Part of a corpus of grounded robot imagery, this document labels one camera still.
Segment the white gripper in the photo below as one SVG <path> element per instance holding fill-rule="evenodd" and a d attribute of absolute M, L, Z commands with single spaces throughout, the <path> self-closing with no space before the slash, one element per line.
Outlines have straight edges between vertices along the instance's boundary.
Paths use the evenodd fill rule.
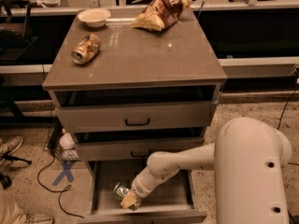
<path fill-rule="evenodd" d="M 157 180 L 151 173 L 139 173 L 132 182 L 132 191 L 124 196 L 121 206 L 125 209 L 136 209 L 138 207 L 138 197 L 146 198 L 157 186 Z"/>

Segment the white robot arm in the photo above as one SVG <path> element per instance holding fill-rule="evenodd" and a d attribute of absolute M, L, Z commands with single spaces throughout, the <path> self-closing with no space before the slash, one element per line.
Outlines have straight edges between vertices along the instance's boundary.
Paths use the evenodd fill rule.
<path fill-rule="evenodd" d="M 218 224 L 289 224 L 281 168 L 291 155 L 291 143 L 281 131 L 253 118 L 231 119 L 212 144 L 151 154 L 121 206 L 139 205 L 180 170 L 212 168 Z"/>

